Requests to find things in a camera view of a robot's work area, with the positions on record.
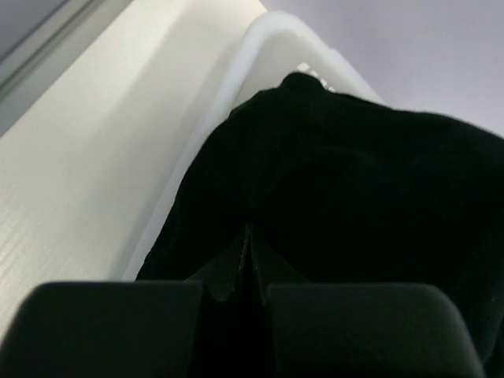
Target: black garment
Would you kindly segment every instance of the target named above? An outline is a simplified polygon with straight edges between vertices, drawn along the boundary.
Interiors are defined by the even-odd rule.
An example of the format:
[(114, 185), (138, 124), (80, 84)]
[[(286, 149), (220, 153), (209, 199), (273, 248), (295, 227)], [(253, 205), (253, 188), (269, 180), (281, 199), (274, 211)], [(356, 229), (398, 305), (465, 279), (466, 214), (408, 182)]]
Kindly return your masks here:
[(499, 137), (291, 74), (208, 138), (138, 279), (187, 278), (246, 221), (313, 282), (436, 285), (460, 309), (482, 360), (502, 371)]

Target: white container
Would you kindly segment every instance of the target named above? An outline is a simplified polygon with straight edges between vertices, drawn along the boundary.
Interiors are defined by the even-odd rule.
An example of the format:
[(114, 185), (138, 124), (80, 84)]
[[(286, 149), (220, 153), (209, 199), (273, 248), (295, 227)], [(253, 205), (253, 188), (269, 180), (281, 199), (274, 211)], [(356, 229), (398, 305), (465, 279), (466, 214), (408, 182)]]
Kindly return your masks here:
[(217, 95), (198, 122), (169, 177), (124, 273), (125, 280), (134, 279), (142, 266), (172, 208), (183, 175), (210, 133), (236, 106), (259, 91), (277, 87), (285, 76), (295, 71), (317, 77), (329, 91), (383, 103), (352, 66), (299, 19), (281, 12), (258, 17), (249, 26)]

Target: black cloth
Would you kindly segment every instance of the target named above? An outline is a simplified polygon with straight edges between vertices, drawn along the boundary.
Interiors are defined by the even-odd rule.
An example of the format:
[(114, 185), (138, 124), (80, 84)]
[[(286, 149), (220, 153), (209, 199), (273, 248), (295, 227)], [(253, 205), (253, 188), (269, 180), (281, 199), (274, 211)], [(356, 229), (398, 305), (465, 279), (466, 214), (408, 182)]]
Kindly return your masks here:
[(187, 278), (246, 222), (313, 282), (436, 285), (460, 309), (487, 370), (502, 373), (499, 137), (291, 74), (206, 140), (138, 279)]

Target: white wooden surface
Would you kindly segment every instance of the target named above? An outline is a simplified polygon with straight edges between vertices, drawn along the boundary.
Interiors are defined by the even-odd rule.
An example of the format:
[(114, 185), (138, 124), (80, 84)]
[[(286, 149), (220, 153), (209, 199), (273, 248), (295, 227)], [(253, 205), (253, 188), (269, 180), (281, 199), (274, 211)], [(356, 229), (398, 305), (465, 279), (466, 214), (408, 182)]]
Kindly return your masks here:
[(135, 0), (0, 138), (0, 335), (52, 280), (118, 280), (257, 0)]

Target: white plastic bin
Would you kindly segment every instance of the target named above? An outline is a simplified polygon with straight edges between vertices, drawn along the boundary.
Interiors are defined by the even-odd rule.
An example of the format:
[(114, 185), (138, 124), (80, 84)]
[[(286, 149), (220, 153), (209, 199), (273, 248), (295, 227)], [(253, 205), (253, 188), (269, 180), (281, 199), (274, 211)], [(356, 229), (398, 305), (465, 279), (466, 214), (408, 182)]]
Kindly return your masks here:
[(125, 280), (134, 279), (142, 266), (172, 208), (183, 175), (210, 133), (236, 106), (261, 90), (277, 87), (294, 71), (317, 77), (329, 91), (382, 103), (338, 51), (327, 46), (299, 19), (282, 12), (266, 13), (257, 18), (244, 35), (216, 97), (198, 122), (169, 177), (124, 273)]

